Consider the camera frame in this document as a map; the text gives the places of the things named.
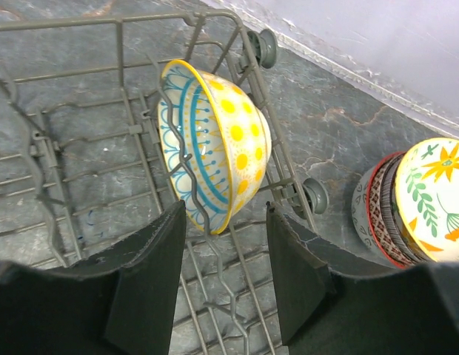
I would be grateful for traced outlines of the yellow teal bowl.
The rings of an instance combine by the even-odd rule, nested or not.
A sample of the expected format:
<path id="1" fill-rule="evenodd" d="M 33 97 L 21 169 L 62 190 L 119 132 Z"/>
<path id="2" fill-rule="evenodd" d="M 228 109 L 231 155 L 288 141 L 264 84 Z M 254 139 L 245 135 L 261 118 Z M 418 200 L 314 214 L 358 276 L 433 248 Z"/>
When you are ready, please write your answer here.
<path id="1" fill-rule="evenodd" d="M 220 234 L 260 188 L 269 124 L 240 87 L 184 60 L 161 74 L 161 149 L 175 194 L 200 230 Z"/>

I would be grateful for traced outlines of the grey purple bowl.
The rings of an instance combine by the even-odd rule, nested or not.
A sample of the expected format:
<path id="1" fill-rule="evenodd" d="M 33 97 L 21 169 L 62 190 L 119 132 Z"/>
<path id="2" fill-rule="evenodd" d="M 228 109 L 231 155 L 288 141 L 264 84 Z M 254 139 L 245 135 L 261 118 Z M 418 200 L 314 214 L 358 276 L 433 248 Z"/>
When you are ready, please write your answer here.
<path id="1" fill-rule="evenodd" d="M 381 215 L 389 236 L 400 253 L 412 263 L 428 262 L 431 259 L 415 244 L 401 219 L 395 197 L 395 174 L 403 153 L 386 163 L 381 183 Z"/>

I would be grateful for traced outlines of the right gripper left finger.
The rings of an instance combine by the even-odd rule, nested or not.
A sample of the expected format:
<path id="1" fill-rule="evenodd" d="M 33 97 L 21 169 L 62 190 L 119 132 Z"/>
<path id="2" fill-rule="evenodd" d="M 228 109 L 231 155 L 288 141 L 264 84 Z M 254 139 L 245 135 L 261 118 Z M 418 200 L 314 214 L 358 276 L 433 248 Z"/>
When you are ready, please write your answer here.
<path id="1" fill-rule="evenodd" d="M 58 272 L 75 319 L 60 327 L 56 354 L 167 354 L 187 222 L 184 202 L 111 247 Z"/>

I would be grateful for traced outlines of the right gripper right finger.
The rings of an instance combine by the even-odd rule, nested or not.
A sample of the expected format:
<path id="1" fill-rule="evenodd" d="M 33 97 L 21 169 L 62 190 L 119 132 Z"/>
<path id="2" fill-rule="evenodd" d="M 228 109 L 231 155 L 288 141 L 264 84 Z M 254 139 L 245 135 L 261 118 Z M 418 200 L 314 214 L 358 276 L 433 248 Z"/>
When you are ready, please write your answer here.
<path id="1" fill-rule="evenodd" d="M 366 346 L 359 302 L 344 281 L 394 270 L 343 249 L 267 204 L 267 242 L 285 346 Z"/>

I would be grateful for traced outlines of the red patterned green bowl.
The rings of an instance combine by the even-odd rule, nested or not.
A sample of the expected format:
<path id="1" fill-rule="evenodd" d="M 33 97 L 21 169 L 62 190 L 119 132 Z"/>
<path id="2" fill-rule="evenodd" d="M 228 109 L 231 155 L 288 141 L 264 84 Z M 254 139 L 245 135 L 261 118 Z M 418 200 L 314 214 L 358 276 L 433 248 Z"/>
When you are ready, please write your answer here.
<path id="1" fill-rule="evenodd" d="M 367 187 L 369 179 L 372 176 L 374 167 L 368 170 L 358 181 L 352 195 L 352 222 L 355 230 L 362 243 L 367 247 L 369 253 L 378 260 L 379 263 L 386 266 L 392 266 L 386 256 L 379 249 L 369 228 L 368 217 L 366 212 Z"/>

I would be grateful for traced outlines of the yellow green floral bowl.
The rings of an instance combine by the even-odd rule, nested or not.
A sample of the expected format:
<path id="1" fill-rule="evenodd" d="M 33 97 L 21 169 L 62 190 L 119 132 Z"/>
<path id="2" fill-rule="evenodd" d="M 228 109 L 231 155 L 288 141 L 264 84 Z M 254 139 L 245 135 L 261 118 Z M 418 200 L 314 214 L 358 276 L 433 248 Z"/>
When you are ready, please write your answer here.
<path id="1" fill-rule="evenodd" d="M 395 199 L 410 237 L 430 259 L 459 261 L 459 140 L 411 147 L 396 171 Z"/>

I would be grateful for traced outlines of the wire dish rack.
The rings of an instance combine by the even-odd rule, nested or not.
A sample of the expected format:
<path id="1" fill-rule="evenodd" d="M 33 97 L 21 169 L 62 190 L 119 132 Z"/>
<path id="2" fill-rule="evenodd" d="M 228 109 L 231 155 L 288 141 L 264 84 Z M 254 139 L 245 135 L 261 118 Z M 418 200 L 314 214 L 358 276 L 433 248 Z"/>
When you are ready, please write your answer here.
<path id="1" fill-rule="evenodd" d="M 70 266 L 129 237 L 175 200 L 158 133 L 159 77 L 183 59 L 242 88 L 267 118 L 261 188 L 217 236 L 190 226 L 171 354 L 285 354 L 266 203 L 313 224 L 326 208 L 301 182 L 263 71 L 273 31 L 226 10 L 16 18 L 0 8 L 0 259 Z"/>

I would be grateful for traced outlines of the red scale patterned bowl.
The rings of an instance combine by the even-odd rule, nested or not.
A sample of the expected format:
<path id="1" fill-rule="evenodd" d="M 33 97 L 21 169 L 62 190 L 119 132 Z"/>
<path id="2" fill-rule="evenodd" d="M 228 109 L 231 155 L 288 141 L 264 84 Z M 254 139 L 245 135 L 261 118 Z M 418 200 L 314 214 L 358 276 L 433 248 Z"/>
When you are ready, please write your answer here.
<path id="1" fill-rule="evenodd" d="M 374 238 L 374 244 L 381 252 L 381 255 L 397 268 L 406 268 L 413 266 L 416 262 L 401 251 L 389 233 L 383 218 L 383 212 L 392 216 L 390 202 L 387 201 L 386 208 L 382 206 L 384 199 L 383 183 L 387 182 L 387 197 L 390 196 L 392 185 L 392 179 L 387 178 L 386 174 L 401 157 L 401 152 L 393 153 L 386 156 L 374 167 L 367 184 L 366 215 L 369 230 Z"/>

